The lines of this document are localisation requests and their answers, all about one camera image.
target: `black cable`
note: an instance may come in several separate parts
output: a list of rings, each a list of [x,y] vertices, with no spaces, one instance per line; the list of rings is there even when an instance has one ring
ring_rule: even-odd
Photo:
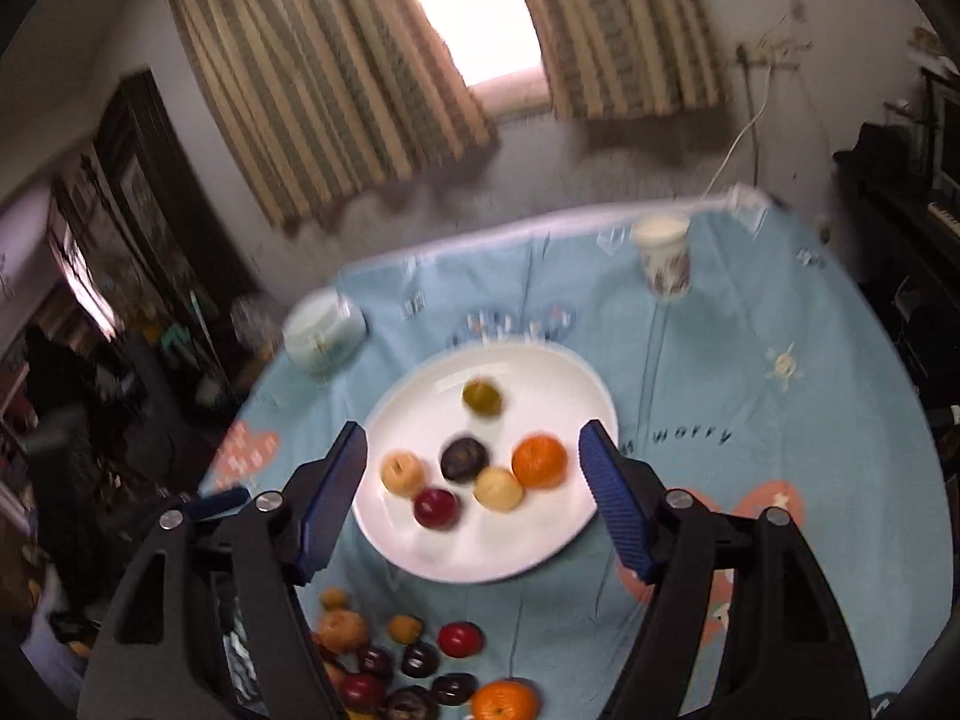
[[[736,47],[736,62],[743,70],[743,85],[747,90],[747,112],[752,122],[757,115],[757,107],[754,105],[754,90],[750,86],[750,57],[747,56],[747,50],[742,44]],[[750,139],[754,144],[754,186],[757,186],[760,184],[760,137],[757,136],[756,122],[750,128]]]

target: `white cable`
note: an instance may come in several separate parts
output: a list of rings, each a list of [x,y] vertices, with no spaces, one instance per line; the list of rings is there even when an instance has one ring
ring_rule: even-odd
[[[773,64],[767,68],[767,91],[763,98],[763,105],[760,108],[760,112],[757,113],[755,117],[750,119],[750,122],[747,124],[747,127],[741,129],[740,134],[736,136],[736,140],[733,141],[733,145],[730,147],[730,151],[727,152],[727,157],[723,160],[723,163],[720,165],[719,170],[713,177],[713,180],[710,182],[710,185],[707,187],[707,191],[704,192],[703,196],[700,198],[700,201],[703,202],[707,199],[707,196],[713,191],[713,187],[716,186],[716,182],[720,179],[720,176],[723,175],[723,171],[726,170],[727,165],[730,163],[733,153],[736,151],[736,147],[740,145],[740,141],[743,140],[743,136],[750,132],[750,128],[754,126],[757,122],[760,121],[760,117],[763,116],[767,109],[767,103],[770,102],[770,87],[772,85],[774,77],[774,66]]]

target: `orange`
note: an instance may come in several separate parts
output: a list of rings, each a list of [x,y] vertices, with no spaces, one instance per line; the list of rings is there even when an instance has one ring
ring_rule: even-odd
[[[528,490],[549,490],[566,477],[566,450],[555,437],[537,433],[517,445],[511,465]]]
[[[477,690],[470,708],[474,720],[534,720],[539,700],[523,683],[500,680]]]

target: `striped curtain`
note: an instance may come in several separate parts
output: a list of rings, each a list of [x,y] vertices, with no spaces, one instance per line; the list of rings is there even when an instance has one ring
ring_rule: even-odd
[[[170,0],[206,100],[276,225],[491,140],[416,0]]]
[[[526,0],[563,119],[664,116],[721,103],[699,0]]]

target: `green fruit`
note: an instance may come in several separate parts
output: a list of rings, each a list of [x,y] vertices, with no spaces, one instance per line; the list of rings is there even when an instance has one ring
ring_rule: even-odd
[[[478,416],[499,416],[503,396],[488,379],[473,379],[464,387],[464,405]]]

